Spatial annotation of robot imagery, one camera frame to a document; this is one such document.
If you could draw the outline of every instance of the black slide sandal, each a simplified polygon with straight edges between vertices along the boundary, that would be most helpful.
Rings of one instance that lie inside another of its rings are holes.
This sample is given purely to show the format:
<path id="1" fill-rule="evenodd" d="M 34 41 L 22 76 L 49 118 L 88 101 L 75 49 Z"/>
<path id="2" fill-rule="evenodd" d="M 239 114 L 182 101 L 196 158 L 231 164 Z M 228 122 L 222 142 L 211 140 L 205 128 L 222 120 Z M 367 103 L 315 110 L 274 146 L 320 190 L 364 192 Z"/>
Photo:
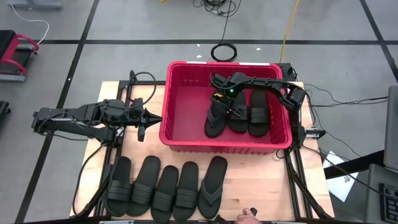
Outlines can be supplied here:
<path id="1" fill-rule="evenodd" d="M 122 156 L 113 164 L 104 199 L 104 206 L 112 216 L 126 214 L 131 193 L 130 170 L 131 161 L 127 157 Z"/>
<path id="2" fill-rule="evenodd" d="M 253 90 L 250 96 L 249 132 L 253 136 L 261 137 L 269 130 L 269 108 L 266 93 Z"/>
<path id="3" fill-rule="evenodd" d="M 164 167 L 150 208 L 150 214 L 157 223 L 167 223 L 172 215 L 177 181 L 178 169 L 174 166 Z"/>
<path id="4" fill-rule="evenodd" d="M 197 207 L 198 175 L 198 164 L 194 162 L 184 163 L 173 207 L 173 217 L 176 221 L 186 221 Z"/>
<path id="5" fill-rule="evenodd" d="M 201 182 L 198 208 L 199 212 L 207 219 L 214 218 L 220 209 L 227 166 L 226 159 L 220 156 L 214 157 Z"/>
<path id="6" fill-rule="evenodd" d="M 159 171 L 159 158 L 147 156 L 142 163 L 136 181 L 132 184 L 131 198 L 126 212 L 129 216 L 137 217 L 148 211 Z"/>
<path id="7" fill-rule="evenodd" d="M 243 91 L 240 91 L 236 96 L 233 107 L 236 110 L 240 110 L 241 115 L 237 116 L 231 113 L 228 118 L 228 126 L 237 133 L 245 133 L 248 130 L 248 106 L 246 105 L 246 97 Z"/>
<path id="8" fill-rule="evenodd" d="M 212 102 L 207 111 L 205 134 L 209 138 L 218 137 L 226 126 L 226 107 L 222 103 Z"/>

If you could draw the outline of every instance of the wooden table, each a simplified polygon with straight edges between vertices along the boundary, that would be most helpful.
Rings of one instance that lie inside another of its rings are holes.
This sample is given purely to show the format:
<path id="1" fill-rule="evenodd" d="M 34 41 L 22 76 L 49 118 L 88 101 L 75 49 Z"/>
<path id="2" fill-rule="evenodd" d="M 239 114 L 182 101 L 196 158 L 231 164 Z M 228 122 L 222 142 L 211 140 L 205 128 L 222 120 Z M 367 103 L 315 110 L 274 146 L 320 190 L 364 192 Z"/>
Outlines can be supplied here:
<path id="1" fill-rule="evenodd" d="M 119 82 L 103 82 L 98 101 L 115 99 Z M 146 99 L 152 93 L 153 86 L 134 86 L 131 98 L 142 97 Z M 154 114 L 162 114 L 164 86 L 158 86 L 154 97 L 146 104 L 146 108 Z M 304 127 L 312 125 L 312 119 L 305 100 L 302 106 L 302 124 Z M 130 181 L 133 182 L 144 158 L 149 155 L 159 157 L 161 169 L 173 165 L 181 170 L 184 162 L 194 161 L 199 166 L 199 183 L 204 177 L 211 158 L 216 154 L 201 154 L 171 151 L 159 140 L 160 124 L 151 126 L 146 131 L 145 141 L 138 142 L 137 129 L 128 127 L 124 137 L 122 156 L 132 161 Z M 90 139 L 87 144 L 85 159 L 98 147 L 100 143 Z M 318 149 L 317 141 L 306 139 L 304 146 Z M 105 150 L 95 155 L 86 165 L 81 176 L 80 188 L 76 198 L 76 209 L 80 211 L 90 200 L 98 188 L 103 167 Z M 259 220 L 294 220 L 292 201 L 290 198 L 289 182 L 285 162 L 278 159 L 275 153 L 265 156 L 222 154 L 228 161 L 228 170 L 224 180 L 223 198 L 219 214 L 227 220 L 235 220 L 245 207 L 255 207 L 258 210 Z M 320 156 L 308 149 L 301 150 L 302 162 L 309 191 L 323 209 L 334 217 L 330 196 L 326 187 L 326 179 Z M 297 195 L 300 205 L 300 214 L 305 217 L 302 194 L 298 187 Z M 115 219 L 151 220 L 150 211 L 140 217 L 127 215 Z M 191 220 L 204 220 L 196 210 Z"/>

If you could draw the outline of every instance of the floor tile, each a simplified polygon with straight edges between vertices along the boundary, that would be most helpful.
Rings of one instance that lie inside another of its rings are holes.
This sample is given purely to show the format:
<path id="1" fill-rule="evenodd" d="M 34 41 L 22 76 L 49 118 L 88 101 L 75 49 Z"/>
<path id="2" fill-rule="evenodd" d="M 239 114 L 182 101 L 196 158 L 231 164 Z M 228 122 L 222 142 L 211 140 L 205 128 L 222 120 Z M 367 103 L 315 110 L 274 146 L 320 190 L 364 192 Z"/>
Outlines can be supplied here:
<path id="1" fill-rule="evenodd" d="M 43 145 L 44 137 L 30 127 L 33 112 L 57 104 L 76 51 L 76 45 L 40 47 L 25 83 L 0 83 L 0 98 L 10 102 L 12 110 L 0 129 L 0 201 L 7 202 L 0 203 L 0 223 L 14 222 Z"/>
<path id="2" fill-rule="evenodd" d="M 398 2 L 395 0 L 366 0 L 384 40 L 398 40 Z"/>
<path id="3" fill-rule="evenodd" d="M 243 1 L 228 20 L 225 39 L 283 39 L 294 4 L 294 0 Z M 224 17 L 195 8 L 191 1 L 104 0 L 88 38 L 220 39 L 224 24 Z M 375 36 L 359 1 L 303 0 L 289 38 L 374 40 Z"/>
<path id="4" fill-rule="evenodd" d="M 167 66 L 176 60 L 212 61 L 213 45 L 86 45 L 77 66 L 65 106 L 96 102 L 103 81 L 128 80 L 129 71 L 151 72 L 157 80 L 165 80 Z M 238 61 L 276 61 L 280 46 L 237 45 Z M 231 49 L 216 51 L 219 58 L 228 58 Z M 138 77 L 150 80 L 150 77 Z"/>
<path id="5" fill-rule="evenodd" d="M 63 136 L 83 136 L 57 132 Z M 87 142 L 54 137 L 25 222 L 68 218 Z"/>
<path id="6" fill-rule="evenodd" d="M 289 45 L 286 62 L 304 83 L 330 91 L 338 101 L 387 96 L 396 83 L 380 46 L 302 46 Z M 314 105 L 333 103 L 327 93 L 313 91 Z M 364 156 L 384 148 L 387 103 L 342 105 L 317 108 L 322 126 Z M 353 159 L 357 157 L 344 144 L 326 135 L 318 142 L 326 151 Z"/>
<path id="7" fill-rule="evenodd" d="M 388 49 L 392 58 L 395 60 L 396 65 L 398 66 L 398 45 L 390 45 L 388 46 Z"/>
<path id="8" fill-rule="evenodd" d="M 25 34 L 30 38 L 40 40 L 47 28 L 43 22 L 26 22 L 19 18 L 7 1 L 0 2 L 0 27 L 12 29 L 18 34 Z M 46 39 L 75 39 L 80 40 L 93 0 L 61 0 L 61 11 L 29 11 L 16 9 L 25 19 L 45 20 L 50 24 Z"/>

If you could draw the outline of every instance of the wire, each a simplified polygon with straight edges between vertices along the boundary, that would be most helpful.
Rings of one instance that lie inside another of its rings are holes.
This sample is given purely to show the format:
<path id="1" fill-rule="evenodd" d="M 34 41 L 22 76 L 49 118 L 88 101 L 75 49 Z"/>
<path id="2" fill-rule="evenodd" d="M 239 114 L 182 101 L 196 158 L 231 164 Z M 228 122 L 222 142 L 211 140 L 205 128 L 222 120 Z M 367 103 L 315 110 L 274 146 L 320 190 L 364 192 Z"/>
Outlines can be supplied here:
<path id="1" fill-rule="evenodd" d="M 53 134 L 53 135 L 56 137 L 64 138 L 64 139 L 71 140 L 71 141 L 88 141 L 88 139 L 73 139 L 73 138 L 68 138 L 68 137 L 65 137 L 65 136 L 62 136 L 59 134 Z"/>
<path id="2" fill-rule="evenodd" d="M 278 159 L 285 159 L 285 158 L 286 158 L 286 156 L 278 156 L 278 152 L 279 152 L 279 151 L 283 151 L 283 150 L 284 150 L 284 149 L 278 149 L 278 150 L 276 150 L 275 155 L 276 155 L 276 157 L 278 157 Z M 287 154 L 289 155 L 292 151 L 293 151 L 293 148 L 291 147 L 291 148 L 288 149 Z"/>
<path id="3" fill-rule="evenodd" d="M 47 136 L 47 134 L 42 134 L 42 133 L 38 133 L 38 134 L 41 136 Z M 71 141 L 88 141 L 88 139 L 73 139 L 73 138 L 68 138 L 68 137 L 65 137 L 65 136 L 62 136 L 59 134 L 53 134 L 53 136 L 64 138 L 64 139 L 71 140 Z"/>
<path id="4" fill-rule="evenodd" d="M 37 130 L 40 131 L 41 128 L 43 127 L 43 125 L 44 125 L 45 123 L 47 123 L 49 120 L 51 120 L 51 119 L 53 119 L 53 118 L 55 118 L 55 117 L 57 117 L 57 116 L 63 115 L 63 114 L 68 115 L 68 116 L 72 119 L 72 122 L 74 122 L 79 128 L 85 129 L 84 127 L 82 127 L 80 124 L 77 123 L 78 120 L 77 120 L 72 114 L 70 114 L 69 112 L 64 111 L 64 112 L 62 112 L 62 113 L 58 113 L 58 114 L 55 114 L 55 115 L 53 115 L 53 116 L 51 116 L 51 117 L 49 117 L 49 118 L 46 118 L 46 119 L 43 121 L 43 123 L 41 123 L 41 124 L 39 125 L 39 127 L 37 128 Z"/>
<path id="5" fill-rule="evenodd" d="M 309 149 L 309 150 L 311 150 L 311 151 L 316 151 L 316 152 L 318 152 L 317 150 L 311 149 L 310 147 L 307 147 L 307 146 L 304 146 L 304 145 L 303 145 L 303 148 L 304 148 L 304 149 Z M 321 152 L 325 153 L 326 155 L 332 155 L 332 156 L 336 156 L 336 157 L 345 159 L 345 160 L 347 160 L 347 161 L 350 161 L 350 159 L 348 159 L 348 158 L 346 158 L 346 157 L 343 157 L 343 156 L 339 156 L 339 155 L 336 155 L 336 154 L 332 154 L 332 153 L 326 152 L 325 150 L 323 150 L 323 149 L 322 149 L 321 147 L 319 147 L 319 146 L 318 146 L 318 149 L 319 149 Z"/>
<path id="6" fill-rule="evenodd" d="M 220 42 L 219 42 L 217 45 L 215 45 L 215 46 L 211 49 L 211 52 L 210 52 L 210 55 L 211 55 L 212 59 L 215 60 L 216 62 L 233 62 L 233 61 L 235 61 L 236 58 L 238 57 L 238 50 L 237 50 L 237 48 L 235 47 L 235 45 L 230 44 L 230 43 L 223 43 L 223 41 L 224 41 L 226 26 L 228 25 L 228 18 L 229 18 L 230 16 L 233 16 L 233 15 L 236 13 L 236 11 L 239 9 L 239 6 L 241 5 L 241 2 L 242 2 L 242 0 L 239 0 L 238 7 L 236 8 L 236 10 L 233 12 L 232 15 L 229 15 L 229 13 L 231 12 L 231 5 L 232 5 L 232 1 L 229 1 L 229 8 L 228 8 L 228 11 L 227 11 L 227 16 L 224 16 L 224 17 L 226 17 L 226 20 L 225 20 L 225 26 L 224 26 L 223 37 L 221 38 Z M 221 47 L 221 46 L 225 46 L 225 47 L 231 48 L 231 49 L 234 51 L 234 54 L 232 55 L 232 57 L 230 57 L 229 59 L 225 59 L 225 60 L 224 60 L 224 59 L 218 59 L 218 58 L 214 55 L 214 51 L 215 51 L 218 47 Z"/>
<path id="7" fill-rule="evenodd" d="M 42 19 L 39 19 L 39 20 L 25 19 L 25 18 L 23 18 L 22 16 L 20 16 L 20 15 L 18 14 L 18 12 L 15 10 L 15 7 L 14 7 L 14 5 L 12 4 L 11 0 L 8 0 L 8 3 L 9 3 L 10 6 L 12 7 L 12 9 L 14 10 L 15 14 L 16 14 L 18 17 L 20 17 L 22 20 L 25 20 L 25 21 L 27 21 L 27 22 L 44 22 L 44 23 L 47 24 L 47 30 L 45 31 L 45 33 L 44 33 L 42 39 L 41 39 L 40 41 L 38 41 L 38 43 L 37 43 L 37 45 L 39 45 L 39 44 L 45 39 L 45 36 L 47 36 L 47 33 L 49 32 L 49 29 L 50 29 L 50 24 L 48 24 L 47 21 L 44 21 L 44 20 L 42 20 Z"/>
<path id="8" fill-rule="evenodd" d="M 336 103 L 330 104 L 330 105 L 312 105 L 314 107 L 334 107 L 334 106 L 339 106 L 339 105 L 372 105 L 372 104 L 377 104 L 377 103 L 384 103 L 387 102 L 388 96 L 382 96 L 382 97 L 375 97 L 375 98 L 368 98 L 368 99 L 363 99 L 363 100 L 354 100 L 354 101 L 349 101 L 349 102 L 340 102 L 336 99 L 334 99 L 333 95 L 331 94 L 331 92 L 329 92 L 328 90 L 324 90 L 321 89 L 315 85 L 312 84 L 304 84 L 305 86 L 312 86 L 320 91 L 324 91 L 325 93 L 328 93 L 331 97 L 331 100 L 333 100 Z M 379 101 L 379 102 L 375 102 L 375 103 L 361 103 L 364 101 L 374 101 L 374 100 L 384 100 L 384 101 Z"/>
<path id="9" fill-rule="evenodd" d="M 312 105 L 311 104 L 311 97 L 310 97 L 310 95 L 308 94 L 307 91 L 305 92 L 305 94 L 306 94 L 307 100 L 308 100 L 308 107 L 310 108 L 310 111 L 311 111 L 311 114 L 312 114 L 312 117 L 313 117 L 312 125 L 314 125 L 317 122 L 317 118 L 315 117 L 314 108 L 311 106 Z"/>
<path id="10" fill-rule="evenodd" d="M 97 154 L 103 147 L 105 146 L 105 144 L 102 144 L 99 148 L 97 148 L 89 157 L 87 157 L 86 161 L 83 163 L 80 171 L 79 171 L 79 176 L 77 178 L 77 184 L 76 184 L 76 189 L 75 189 L 75 194 L 73 195 L 73 202 L 72 202 L 72 210 L 73 210 L 73 214 L 77 215 L 78 213 L 76 212 L 76 208 L 75 208 L 75 202 L 76 202 L 76 196 L 77 196 L 77 192 L 79 191 L 79 185 L 80 185 L 80 179 L 81 179 L 81 174 L 83 173 L 83 170 L 87 164 L 87 162 L 93 157 L 95 156 L 95 154 Z"/>
<path id="11" fill-rule="evenodd" d="M 299 7 L 299 3 L 300 3 L 300 0 L 296 0 L 296 4 L 295 4 L 295 6 L 294 6 L 294 8 L 293 8 L 293 13 L 292 13 L 292 15 L 290 16 L 290 21 L 289 21 L 289 23 L 287 24 L 287 27 L 286 27 L 286 30 L 285 30 L 285 35 L 284 35 L 284 41 L 283 41 L 283 43 L 282 43 L 282 50 L 280 51 L 279 63 L 282 63 L 282 59 L 283 59 L 283 57 L 284 57 L 284 51 L 285 51 L 286 38 L 287 38 L 287 36 L 289 35 L 290 30 L 292 29 L 292 24 L 293 24 L 294 16 L 296 15 L 296 11 L 297 11 L 297 8 Z"/>
<path id="12" fill-rule="evenodd" d="M 311 151 L 314 151 L 314 152 L 318 153 L 319 155 L 321 155 L 321 153 L 318 152 L 318 151 L 315 150 L 315 149 L 311 149 L 311 148 L 309 148 L 309 147 L 307 147 L 307 146 L 304 146 L 304 147 L 306 147 L 307 149 L 309 149 L 309 150 L 311 150 Z M 336 167 L 336 169 L 342 171 L 342 173 L 344 173 L 345 175 L 350 176 L 352 179 L 354 179 L 355 181 L 358 181 L 360 184 L 364 185 L 365 187 L 367 187 L 368 189 L 372 190 L 373 192 L 375 192 L 375 193 L 377 193 L 377 194 L 379 194 L 379 195 L 381 195 L 381 196 L 383 196 L 383 197 L 386 197 L 386 198 L 388 198 L 389 200 L 393 200 L 393 201 L 395 201 L 395 202 L 398 202 L 397 199 L 391 197 L 390 195 L 386 195 L 386 194 L 384 194 L 384 193 L 382 193 L 382 192 L 380 192 L 380 191 L 378 191 L 378 190 L 372 188 L 372 187 L 369 186 L 368 184 L 365 184 L 364 182 L 362 182 L 362 181 L 358 180 L 357 178 L 353 177 L 353 176 L 352 176 L 351 174 L 349 174 L 347 171 L 345 171 L 344 169 L 342 169 L 342 168 L 339 167 L 338 165 L 332 163 L 332 162 L 331 162 L 330 160 L 328 160 L 327 158 L 325 158 L 325 160 L 328 161 L 328 162 L 330 163 L 330 165 L 332 165 L 333 167 Z"/>
<path id="13" fill-rule="evenodd" d="M 200 4 L 198 6 L 195 5 L 195 0 L 192 0 L 192 5 L 194 7 L 197 7 L 197 8 L 203 6 L 207 12 L 212 12 L 212 13 L 215 13 L 215 14 L 217 14 L 219 16 L 222 16 L 222 17 L 229 17 L 229 16 L 235 15 L 235 13 L 238 11 L 238 9 L 239 9 L 239 7 L 241 5 L 241 1 L 242 0 L 239 0 L 239 4 L 238 4 L 237 7 L 236 7 L 236 3 L 235 2 L 229 1 L 229 0 L 212 0 L 212 1 L 210 1 L 210 0 L 201 0 Z M 221 11 L 221 9 L 222 9 L 223 5 L 226 2 L 229 2 L 230 4 L 233 4 L 233 9 L 229 8 L 228 11 L 223 12 L 223 11 Z"/>
<path id="14" fill-rule="evenodd" d="M 341 139 L 339 139 L 339 138 L 336 138 L 336 137 L 334 137 L 332 134 L 330 134 L 330 132 L 328 132 L 328 131 L 322 126 L 321 121 L 320 121 L 320 118 L 319 118 L 319 115 L 318 115 L 318 112 L 316 111 L 316 109 L 315 109 L 314 107 L 312 107 L 312 108 L 313 108 L 313 110 L 314 110 L 314 112 L 315 112 L 315 114 L 316 114 L 316 116 L 317 116 L 317 118 L 318 118 L 319 126 L 320 126 L 326 133 L 328 133 L 328 134 L 330 135 L 330 137 L 332 137 L 332 138 L 336 139 L 337 141 L 343 143 L 343 144 L 346 145 L 354 154 L 356 154 L 356 155 L 359 156 L 359 157 L 362 157 L 362 156 L 359 155 L 351 146 L 349 146 L 347 143 L 345 143 L 343 140 L 341 140 Z"/>
<path id="15" fill-rule="evenodd" d="M 132 107 L 133 109 L 137 108 L 137 107 L 140 107 L 140 106 L 144 106 L 146 103 L 149 102 L 150 99 L 152 99 L 152 97 L 155 95 L 155 92 L 156 92 L 156 86 L 157 86 L 156 78 L 155 78 L 155 76 L 153 74 L 151 74 L 149 72 L 139 72 L 137 74 L 134 74 L 133 76 L 131 76 L 128 86 L 132 86 L 134 78 L 136 78 L 138 75 L 142 75 L 142 74 L 149 75 L 154 80 L 154 90 L 153 90 L 152 94 L 148 97 L 148 99 L 145 102 L 143 102 L 141 105 Z M 127 98 L 129 99 L 129 101 L 133 102 L 133 100 L 130 97 L 127 96 Z"/>

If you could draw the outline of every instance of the metal bracket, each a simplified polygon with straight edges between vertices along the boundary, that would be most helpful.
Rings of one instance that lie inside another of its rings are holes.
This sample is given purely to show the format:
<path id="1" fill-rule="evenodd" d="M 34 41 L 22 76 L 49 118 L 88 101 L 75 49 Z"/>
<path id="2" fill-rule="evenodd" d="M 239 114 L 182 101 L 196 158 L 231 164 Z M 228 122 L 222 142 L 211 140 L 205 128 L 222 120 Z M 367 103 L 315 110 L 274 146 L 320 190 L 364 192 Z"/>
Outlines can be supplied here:
<path id="1" fill-rule="evenodd" d="M 305 134 L 307 135 L 306 138 L 313 138 L 318 140 L 326 134 L 326 131 L 323 129 L 318 129 L 316 127 L 311 127 L 305 129 Z"/>

